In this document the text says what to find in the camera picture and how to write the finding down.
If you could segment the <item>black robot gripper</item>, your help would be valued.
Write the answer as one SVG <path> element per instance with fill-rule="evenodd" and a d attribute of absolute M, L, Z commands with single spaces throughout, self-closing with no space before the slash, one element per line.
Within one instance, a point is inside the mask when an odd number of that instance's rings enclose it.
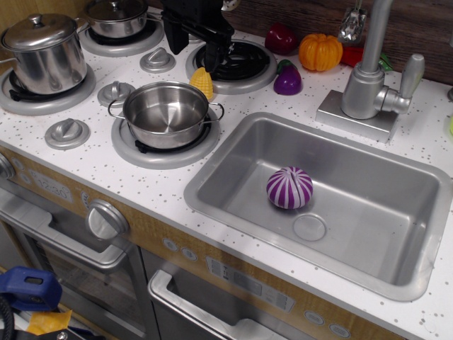
<path fill-rule="evenodd" d="M 206 42 L 205 69 L 213 72 L 229 54 L 233 27 L 222 15 L 223 1 L 161 1 L 162 19 L 173 54 L 182 52 L 188 35 Z"/>

